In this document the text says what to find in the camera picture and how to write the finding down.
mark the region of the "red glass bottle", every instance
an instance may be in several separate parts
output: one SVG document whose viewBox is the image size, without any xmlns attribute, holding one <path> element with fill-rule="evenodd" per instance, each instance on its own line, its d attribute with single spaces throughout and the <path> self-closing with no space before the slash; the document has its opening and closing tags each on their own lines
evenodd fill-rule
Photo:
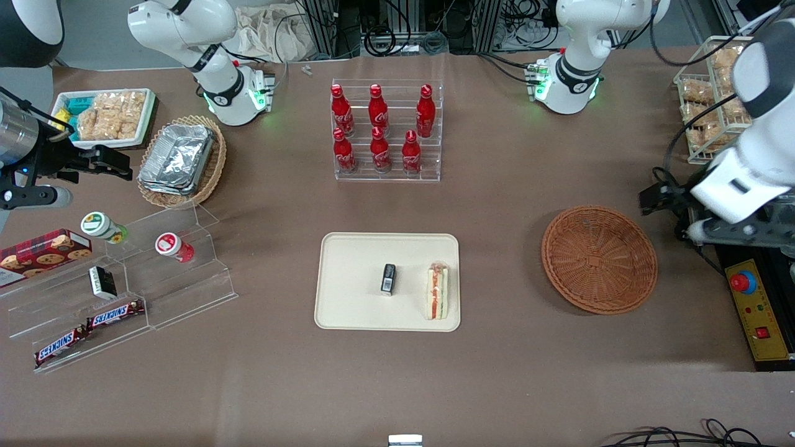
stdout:
<svg viewBox="0 0 795 447">
<path fill-rule="evenodd" d="M 332 85 L 332 113 L 334 114 L 334 123 L 343 130 L 346 136 L 352 136 L 354 133 L 353 110 L 339 84 Z"/>
<path fill-rule="evenodd" d="M 403 143 L 403 170 L 408 174 L 420 172 L 420 143 L 417 142 L 417 132 L 409 130 L 405 133 Z"/>
<path fill-rule="evenodd" d="M 386 174 L 392 170 L 390 145 L 384 139 L 384 130 L 381 127 L 373 127 L 373 141 L 370 142 L 370 152 L 373 153 L 375 172 Z"/>
<path fill-rule="evenodd" d="M 381 127 L 384 130 L 384 137 L 390 134 L 390 113 L 386 106 L 386 101 L 381 96 L 381 86 L 378 84 L 370 85 L 370 105 L 367 107 L 370 112 L 370 124 L 373 127 Z"/>
<path fill-rule="evenodd" d="M 351 142 L 345 138 L 345 132 L 339 127 L 334 129 L 334 157 L 341 173 L 350 174 L 356 171 L 356 158 L 353 156 Z"/>
<path fill-rule="evenodd" d="M 421 138 L 429 138 L 433 132 L 433 120 L 436 118 L 436 104 L 433 103 L 433 89 L 430 84 L 420 89 L 420 102 L 417 103 L 417 133 Z"/>
</svg>

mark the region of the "clear acrylic bottle rack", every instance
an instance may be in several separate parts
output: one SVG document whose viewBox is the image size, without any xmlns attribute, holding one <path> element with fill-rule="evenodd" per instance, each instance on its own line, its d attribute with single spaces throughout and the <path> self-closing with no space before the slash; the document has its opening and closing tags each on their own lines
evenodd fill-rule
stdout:
<svg viewBox="0 0 795 447">
<path fill-rule="evenodd" d="M 334 153 L 334 175 L 338 181 L 409 181 L 409 182 L 437 182 L 442 174 L 442 110 L 444 108 L 444 87 L 441 80 L 367 80 L 367 79 L 335 79 L 333 84 L 343 88 L 345 97 L 351 103 L 355 132 L 348 138 L 353 146 L 354 156 L 358 168 L 356 172 L 346 174 L 339 171 Z M 375 172 L 373 158 L 370 152 L 372 140 L 372 126 L 367 106 L 370 104 L 370 85 L 381 85 L 382 95 L 389 106 L 390 134 L 387 141 L 390 144 L 390 158 L 392 170 L 381 174 Z M 417 102 L 420 100 L 420 87 L 430 84 L 433 88 L 433 102 L 436 104 L 436 120 L 433 123 L 433 132 L 430 138 L 418 138 L 421 148 L 422 169 L 419 174 L 403 172 L 403 142 L 405 132 L 417 129 Z M 333 131 L 336 127 L 334 114 L 330 112 Z M 333 147 L 332 133 L 328 134 Z"/>
<path fill-rule="evenodd" d="M 206 209 L 188 202 L 126 225 L 128 239 L 106 244 L 104 256 L 55 269 L 41 281 L 3 295 L 9 305 L 10 337 L 31 343 L 33 368 L 35 352 L 85 325 L 87 318 L 130 301 L 144 301 L 144 314 L 95 329 L 85 340 L 35 369 L 50 372 L 236 298 L 229 270 L 215 256 L 207 230 L 217 222 Z M 190 262 L 180 263 L 154 250 L 155 239 L 167 231 L 193 246 Z M 114 300 L 103 300 L 91 292 L 88 270 L 92 266 L 113 274 L 118 291 Z"/>
</svg>

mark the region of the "white tray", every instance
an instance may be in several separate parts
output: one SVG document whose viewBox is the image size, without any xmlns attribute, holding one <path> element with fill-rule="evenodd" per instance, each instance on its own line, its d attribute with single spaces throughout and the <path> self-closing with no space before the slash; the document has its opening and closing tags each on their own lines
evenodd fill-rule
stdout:
<svg viewBox="0 0 795 447">
<path fill-rule="evenodd" d="M 76 142 L 72 142 L 74 147 L 79 147 L 80 149 L 90 149 L 95 145 L 101 144 L 107 147 L 126 147 L 126 146 L 137 146 L 144 141 L 144 137 L 146 136 L 146 129 L 149 128 L 149 120 L 152 118 L 152 109 L 154 109 L 154 100 L 155 95 L 154 92 L 149 90 L 148 88 L 120 88 L 118 90 L 85 90 L 85 91 L 65 91 L 64 93 L 59 93 L 58 97 L 55 99 L 55 106 L 52 107 L 52 112 L 50 112 L 51 116 L 55 116 L 55 113 L 58 112 L 63 106 L 66 105 L 67 99 L 71 98 L 93 98 L 100 93 L 121 93 L 123 91 L 140 91 L 146 93 L 146 99 L 144 99 L 144 108 L 141 112 L 141 118 L 138 120 L 138 128 L 135 131 L 135 138 L 125 138 L 123 140 L 79 140 Z"/>
<path fill-rule="evenodd" d="M 450 309 L 425 319 L 428 268 L 450 267 Z M 394 264 L 394 293 L 381 295 L 385 264 Z M 458 240 L 452 235 L 329 233 L 320 247 L 315 323 L 324 329 L 452 332 L 461 323 Z"/>
</svg>

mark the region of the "wicker basket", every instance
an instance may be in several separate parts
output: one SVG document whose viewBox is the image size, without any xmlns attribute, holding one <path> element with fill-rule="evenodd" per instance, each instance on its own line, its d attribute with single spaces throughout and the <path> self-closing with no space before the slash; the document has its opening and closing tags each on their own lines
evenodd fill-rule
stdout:
<svg viewBox="0 0 795 447">
<path fill-rule="evenodd" d="M 541 257 L 572 304 L 611 315 L 639 307 L 657 283 L 657 256 L 638 225 L 604 207 L 570 208 L 546 229 Z"/>
<path fill-rule="evenodd" d="M 218 128 L 218 125 L 203 116 L 185 116 L 183 118 L 178 118 L 171 121 L 170 124 L 187 124 L 189 126 L 195 126 L 198 124 L 212 129 L 212 131 L 215 132 L 215 141 L 213 141 L 211 148 L 212 152 L 210 153 L 210 157 L 207 159 L 207 164 L 204 166 L 204 172 L 202 173 L 201 180 L 199 181 L 199 187 L 191 196 L 180 196 L 177 194 L 165 194 L 163 192 L 149 191 L 148 189 L 144 188 L 143 185 L 141 185 L 141 182 L 138 182 L 138 189 L 141 190 L 141 194 L 143 194 L 147 202 L 165 208 L 177 206 L 178 204 L 183 204 L 189 200 L 193 200 L 195 203 L 200 204 L 204 202 L 210 196 L 210 194 L 212 194 L 213 189 L 215 189 L 218 181 L 221 179 L 223 164 L 227 160 L 227 142 L 223 139 L 223 135 L 221 134 L 221 130 Z M 146 159 L 149 157 L 149 154 L 152 153 L 154 143 L 157 138 L 160 137 L 163 129 L 165 129 L 165 126 L 163 126 L 149 141 L 149 145 L 146 147 L 146 152 L 144 153 L 143 160 L 141 161 L 141 167 L 143 167 L 144 163 L 146 163 Z"/>
</svg>

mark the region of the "red cookie box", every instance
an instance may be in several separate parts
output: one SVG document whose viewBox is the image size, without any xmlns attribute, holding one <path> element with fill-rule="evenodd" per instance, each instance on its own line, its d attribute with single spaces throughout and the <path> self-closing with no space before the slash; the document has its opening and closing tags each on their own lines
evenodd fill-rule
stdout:
<svg viewBox="0 0 795 447">
<path fill-rule="evenodd" d="M 0 251 L 0 288 L 91 256 L 91 241 L 65 228 Z"/>
</svg>

